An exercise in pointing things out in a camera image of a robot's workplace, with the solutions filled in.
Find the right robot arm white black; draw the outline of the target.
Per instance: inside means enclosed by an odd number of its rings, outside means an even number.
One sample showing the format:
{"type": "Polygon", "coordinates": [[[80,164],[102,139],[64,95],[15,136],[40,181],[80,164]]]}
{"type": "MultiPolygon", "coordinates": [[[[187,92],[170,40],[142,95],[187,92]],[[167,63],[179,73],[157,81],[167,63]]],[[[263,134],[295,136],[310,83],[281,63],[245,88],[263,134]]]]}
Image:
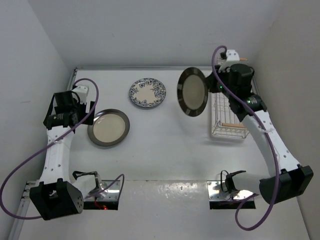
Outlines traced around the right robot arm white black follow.
{"type": "Polygon", "coordinates": [[[249,131],[268,169],[268,177],[245,170],[226,175],[224,189],[229,193],[249,190],[270,205],[302,195],[314,176],[310,166],[302,166],[290,153],[270,119],[262,98],[252,92],[252,67],[235,63],[228,67],[215,65],[205,79],[209,92],[222,93],[231,111],[249,131]]]}

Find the brown rim cream plate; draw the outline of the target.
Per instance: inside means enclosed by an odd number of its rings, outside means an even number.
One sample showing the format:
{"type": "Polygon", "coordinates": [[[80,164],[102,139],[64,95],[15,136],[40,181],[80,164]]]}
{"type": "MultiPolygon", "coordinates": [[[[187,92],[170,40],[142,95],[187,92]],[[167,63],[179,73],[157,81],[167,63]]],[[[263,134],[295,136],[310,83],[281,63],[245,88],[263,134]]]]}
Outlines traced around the brown rim cream plate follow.
{"type": "Polygon", "coordinates": [[[87,127],[91,142],[100,147],[112,147],[122,142],[130,131],[128,116],[118,109],[105,109],[98,112],[93,124],[87,127]]]}

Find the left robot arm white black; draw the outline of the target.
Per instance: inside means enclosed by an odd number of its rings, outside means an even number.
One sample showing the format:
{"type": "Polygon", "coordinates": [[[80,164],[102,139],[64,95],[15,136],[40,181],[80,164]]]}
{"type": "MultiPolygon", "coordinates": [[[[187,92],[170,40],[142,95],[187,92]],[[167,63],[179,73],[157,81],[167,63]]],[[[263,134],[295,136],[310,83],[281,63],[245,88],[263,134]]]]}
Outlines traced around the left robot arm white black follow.
{"type": "Polygon", "coordinates": [[[75,171],[74,182],[69,172],[74,127],[81,120],[88,126],[94,122],[94,102],[89,103],[91,113],[86,113],[88,92],[87,86],[78,86],[55,93],[43,121],[48,149],[41,177],[29,197],[45,221],[80,214],[85,197],[99,188],[96,171],[75,171]]]}

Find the checkered rim dark plate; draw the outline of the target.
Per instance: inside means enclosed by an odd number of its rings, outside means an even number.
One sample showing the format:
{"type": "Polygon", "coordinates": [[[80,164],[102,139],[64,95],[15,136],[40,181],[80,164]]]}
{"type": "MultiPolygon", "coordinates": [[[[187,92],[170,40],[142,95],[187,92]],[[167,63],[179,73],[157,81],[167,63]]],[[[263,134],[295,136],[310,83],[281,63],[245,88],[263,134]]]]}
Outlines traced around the checkered rim dark plate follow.
{"type": "Polygon", "coordinates": [[[177,83],[177,99],[181,110],[190,117],[199,116],[208,102],[205,75],[196,67],[186,68],[177,83]]]}

